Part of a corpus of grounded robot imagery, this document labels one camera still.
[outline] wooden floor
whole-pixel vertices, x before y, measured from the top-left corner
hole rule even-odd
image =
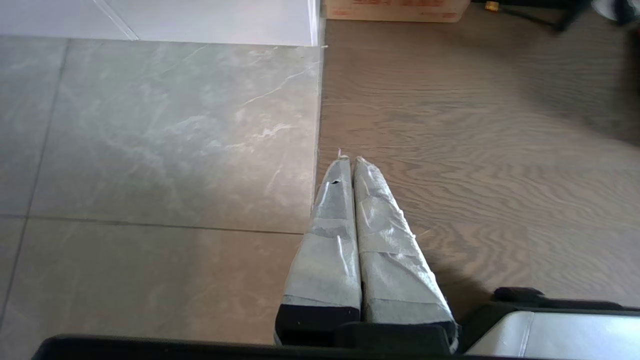
[[[338,148],[382,169],[456,317],[498,286],[640,306],[624,31],[473,4],[457,24],[329,21],[326,43],[318,176]]]

